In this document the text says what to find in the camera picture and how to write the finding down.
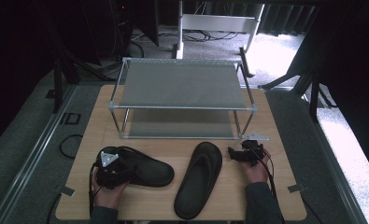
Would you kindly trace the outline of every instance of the sleeve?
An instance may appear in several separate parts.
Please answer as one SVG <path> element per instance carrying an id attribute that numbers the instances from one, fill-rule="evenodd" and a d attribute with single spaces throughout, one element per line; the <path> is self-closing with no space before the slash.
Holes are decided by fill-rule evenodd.
<path id="1" fill-rule="evenodd" d="M 268 184 L 253 183 L 246 186 L 247 224 L 282 223 L 282 215 L 277 201 L 272 196 Z"/>
<path id="2" fill-rule="evenodd" d="M 115 224 L 117 223 L 118 211 L 112 208 L 95 206 L 92 210 L 90 224 Z"/>

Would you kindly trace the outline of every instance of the wooden table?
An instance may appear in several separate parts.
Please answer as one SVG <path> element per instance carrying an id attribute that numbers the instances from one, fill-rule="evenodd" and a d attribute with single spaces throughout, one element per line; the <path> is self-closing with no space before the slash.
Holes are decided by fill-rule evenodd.
<path id="1" fill-rule="evenodd" d="M 246 178 L 236 161 L 231 161 L 227 147 L 240 149 L 241 140 L 208 139 L 120 139 L 108 110 L 113 85 L 100 90 L 88 127 L 78 150 L 66 186 L 76 191 L 72 197 L 63 195 L 56 217 L 59 219 L 89 219 L 88 180 L 89 171 L 97 153 L 108 146 L 136 148 L 156 160 L 169 163 L 175 170 L 172 183 L 163 188 L 129 185 L 124 191 L 119 219 L 122 220 L 179 220 L 173 204 L 178 187 L 187 170 L 195 147 L 209 141 L 222 153 L 222 168 L 216 186 L 201 214 L 196 220 L 244 220 L 246 211 Z M 259 133 L 270 138 L 259 141 L 272 155 L 275 165 L 277 197 L 286 220 L 302 220 L 306 211 L 299 192 L 290 193 L 289 186 L 295 179 L 282 145 L 269 104 L 262 90 L 252 90 L 258 111 L 254 115 L 248 134 Z"/>

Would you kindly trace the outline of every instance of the black cable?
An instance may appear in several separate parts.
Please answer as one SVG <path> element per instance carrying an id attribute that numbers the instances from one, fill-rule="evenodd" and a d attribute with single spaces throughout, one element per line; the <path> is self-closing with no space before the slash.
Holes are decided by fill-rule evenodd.
<path id="1" fill-rule="evenodd" d="M 87 72 L 90 72 L 94 76 L 99 77 L 99 79 L 101 79 L 103 81 L 115 81 L 115 78 L 107 77 L 103 74 L 100 74 L 96 69 L 94 69 L 93 67 L 91 67 L 87 63 L 82 62 L 80 59 L 76 58 L 73 54 L 68 53 L 68 56 L 74 62 L 77 69 L 82 69 L 82 70 L 85 70 Z"/>
<path id="2" fill-rule="evenodd" d="M 202 3 L 201 3 L 201 5 L 200 5 L 196 10 L 195 10 L 195 12 L 193 13 L 193 15 L 197 15 L 196 13 L 198 12 L 198 10 L 199 10 L 202 6 L 204 6 L 204 9 L 203 9 L 202 13 L 201 13 L 201 14 L 198 14 L 198 15 L 203 15 L 203 14 L 204 14 L 204 12 L 205 12 L 206 2 L 202 2 Z"/>
<path id="3" fill-rule="evenodd" d="M 62 197 L 62 194 L 58 194 L 55 198 L 55 200 L 53 201 L 52 206 L 50 207 L 50 211 L 48 212 L 48 219 L 47 219 L 47 224 L 50 223 L 50 218 L 52 217 L 52 212 L 53 212 L 53 208 L 55 207 L 56 203 L 59 201 L 59 199 Z"/>
<path id="4" fill-rule="evenodd" d="M 321 221 L 320 217 L 317 215 L 317 213 L 315 212 L 315 210 L 313 210 L 313 208 L 309 205 L 309 203 L 304 199 L 303 195 L 301 195 L 301 199 L 303 200 L 303 202 L 306 205 L 306 207 L 308 207 L 309 210 L 312 212 L 313 216 L 318 220 L 318 222 L 320 224 L 323 224 L 323 222 Z"/>
<path id="5" fill-rule="evenodd" d="M 144 50 L 143 50 L 143 48 L 139 44 L 135 43 L 134 41 L 131 41 L 131 44 L 137 46 L 140 49 L 140 51 L 141 51 L 141 57 L 144 58 Z"/>
<path id="6" fill-rule="evenodd" d="M 187 41 L 193 41 L 193 42 L 206 42 L 206 41 L 213 41 L 213 40 L 229 40 L 229 39 L 233 39 L 235 37 L 237 37 L 240 33 L 234 33 L 234 32 L 230 32 L 227 35 L 224 35 L 222 37 L 216 37 L 211 35 L 209 32 L 206 31 L 200 31 L 200 30 L 185 30 L 184 31 L 185 34 L 199 34 L 202 35 L 202 37 L 194 37 L 194 36 L 190 36 L 190 35 L 183 35 L 184 40 Z M 170 33 L 160 33 L 159 36 L 176 36 L 178 35 L 178 32 L 170 32 Z M 135 39 L 137 37 L 140 37 L 142 35 L 134 35 L 135 38 L 133 38 L 132 40 L 135 41 Z"/>
<path id="7" fill-rule="evenodd" d="M 268 173 L 269 183 L 271 184 L 271 193 L 272 193 L 272 196 L 277 201 L 277 206 L 278 206 L 279 205 L 279 201 L 277 199 L 277 189 L 275 187 L 274 176 L 271 175 L 271 173 L 269 172 L 268 166 L 265 164 L 265 162 L 263 162 L 263 160 L 259 157 L 259 155 L 257 155 L 257 153 L 254 151 L 254 149 L 253 148 L 250 148 L 250 150 L 257 157 L 257 159 L 259 160 L 259 162 L 263 165 L 263 167 L 265 168 L 266 172 Z M 271 161 L 272 169 L 273 169 L 273 172 L 274 172 L 275 168 L 273 167 L 273 163 L 272 163 L 271 157 L 268 154 L 266 154 L 266 153 L 265 153 L 265 155 L 267 157 L 269 157 L 269 161 Z M 286 221 L 285 221 L 285 219 L 283 217 L 283 214 L 281 214 L 281 222 L 282 223 L 286 223 Z"/>
<path id="8" fill-rule="evenodd" d="M 93 194 L 93 200 L 96 197 L 96 194 L 103 188 L 103 186 L 101 186 L 94 194 Z"/>
<path id="9" fill-rule="evenodd" d="M 109 77 L 108 75 L 114 73 L 116 70 L 119 70 L 119 67 L 122 64 L 123 64 L 122 61 L 117 60 L 113 64 L 110 64 L 110 65 L 107 65 L 101 68 L 93 68 L 93 70 L 100 74 L 100 76 L 97 76 L 97 77 L 103 81 L 116 81 L 117 80 L 116 78 Z M 92 77 L 94 75 L 93 73 L 90 73 L 88 70 L 83 69 L 79 66 L 77 67 L 77 69 L 78 69 L 79 74 L 84 77 Z"/>
<path id="10" fill-rule="evenodd" d="M 93 175 L 93 169 L 96 166 L 96 162 L 92 165 L 91 170 L 89 171 L 89 192 L 88 192 L 88 196 L 89 196 L 89 215 L 92 215 L 92 210 L 93 210 L 93 191 L 92 191 L 92 175 Z"/>
<path id="11" fill-rule="evenodd" d="M 63 151 L 63 144 L 64 144 L 64 142 L 67 140 L 67 139 L 69 139 L 69 138 L 71 138 L 71 137 L 75 137 L 75 136 L 77 136 L 77 137 L 83 137 L 81 134 L 71 134 L 71 135 L 69 135 L 69 136 L 67 136 L 62 142 L 61 142 L 61 144 L 59 145 L 59 150 L 61 151 L 61 153 L 64 155 L 64 156 L 66 156 L 67 158 L 69 158 L 69 159 L 75 159 L 76 157 L 75 156 L 70 156 L 70 155 L 67 155 L 66 153 L 64 153 L 64 151 Z"/>

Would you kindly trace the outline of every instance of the hand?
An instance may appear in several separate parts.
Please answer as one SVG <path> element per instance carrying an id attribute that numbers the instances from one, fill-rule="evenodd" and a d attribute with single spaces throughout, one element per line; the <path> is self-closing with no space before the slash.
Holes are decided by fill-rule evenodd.
<path id="1" fill-rule="evenodd" d="M 271 154 L 269 154 L 266 149 L 264 149 L 263 151 L 266 154 L 263 157 L 263 163 L 267 166 L 267 162 L 269 161 L 269 157 L 271 156 Z M 261 162 L 258 162 L 253 167 L 250 167 L 247 162 L 240 161 L 239 164 L 242 166 L 242 169 L 245 172 L 245 175 L 248 178 L 248 182 L 250 184 L 268 181 L 268 172 Z"/>
<path id="2" fill-rule="evenodd" d="M 92 174 L 92 186 L 93 186 L 93 203 L 95 206 L 102 206 L 118 210 L 118 203 L 123 190 L 128 186 L 128 182 L 123 183 L 114 189 L 106 189 L 97 185 L 96 182 L 97 168 Z"/>

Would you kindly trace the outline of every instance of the gray floor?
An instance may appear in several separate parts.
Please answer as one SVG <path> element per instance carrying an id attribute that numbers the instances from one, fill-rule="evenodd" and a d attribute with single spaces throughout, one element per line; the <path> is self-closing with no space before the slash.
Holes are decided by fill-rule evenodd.
<path id="1" fill-rule="evenodd" d="M 302 36 L 257 35 L 252 47 L 256 49 L 258 45 L 275 46 L 287 48 L 290 52 L 294 50 L 295 53 L 302 39 Z M 176 43 L 174 36 L 161 36 L 158 48 L 145 38 L 139 37 L 136 40 L 138 40 L 136 43 L 143 47 L 147 58 L 171 58 L 173 45 Z M 238 48 L 246 44 L 246 41 L 246 35 L 239 35 L 232 40 L 204 43 L 186 41 L 184 58 L 239 59 Z M 136 46 L 131 46 L 131 54 L 133 57 L 139 57 L 140 53 Z M 277 51 L 269 49 L 266 52 L 250 51 L 249 57 L 254 56 L 259 56 L 259 61 L 251 68 L 256 71 L 257 76 L 250 78 L 249 82 L 257 86 L 284 75 L 293 55 L 277 54 Z M 277 58 L 278 61 L 281 59 L 285 63 L 276 70 L 268 63 L 271 57 Z M 0 205 L 7 205 L 0 206 L 0 220 L 3 222 L 47 222 L 50 208 L 64 186 L 73 163 L 60 153 L 59 145 L 70 134 L 84 133 L 100 87 L 106 84 L 87 74 L 82 74 L 82 80 L 73 90 L 65 86 L 66 92 L 72 90 L 73 97 L 64 111 L 52 115 L 53 100 L 46 99 L 45 95 L 48 90 L 53 89 L 53 81 L 51 74 L 45 76 L 0 138 Z M 324 223 L 351 223 L 350 215 L 320 150 L 324 145 L 319 140 L 319 129 L 315 128 L 318 124 L 315 124 L 307 114 L 307 101 L 290 92 L 290 87 L 295 81 L 293 78 L 279 85 L 286 88 L 266 91 L 294 176 L 298 184 L 305 186 L 302 193 L 304 199 Z M 37 142 L 51 120 L 60 120 L 63 112 L 81 114 L 79 124 L 57 124 L 56 128 L 52 129 L 50 138 L 45 139 L 43 143 Z M 79 142 L 80 138 L 70 138 L 63 145 L 65 153 L 74 156 Z M 37 165 L 34 169 L 21 172 L 21 168 L 27 167 L 27 158 L 31 157 L 36 158 Z M 21 183 L 13 182 L 14 180 L 20 180 Z M 12 192 L 10 190 L 12 186 L 19 189 L 15 194 L 9 194 Z M 86 223 L 80 220 L 58 220 L 53 212 L 52 210 L 50 223 Z M 309 209 L 307 213 L 305 220 L 288 223 L 318 223 Z"/>

